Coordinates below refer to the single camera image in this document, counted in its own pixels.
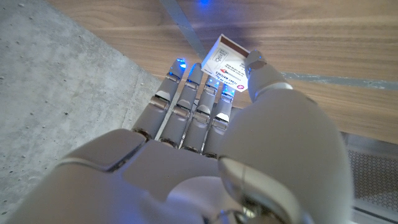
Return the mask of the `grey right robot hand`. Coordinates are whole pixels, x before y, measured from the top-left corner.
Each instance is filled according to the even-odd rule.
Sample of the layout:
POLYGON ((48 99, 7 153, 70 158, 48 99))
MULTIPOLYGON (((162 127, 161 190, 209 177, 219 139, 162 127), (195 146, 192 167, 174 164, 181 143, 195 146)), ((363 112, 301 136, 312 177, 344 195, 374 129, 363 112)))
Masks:
POLYGON ((67 154, 10 223, 349 223, 353 180, 343 138, 318 104, 254 50, 252 103, 235 118, 197 111, 155 134, 182 69, 174 64, 131 130, 67 154))

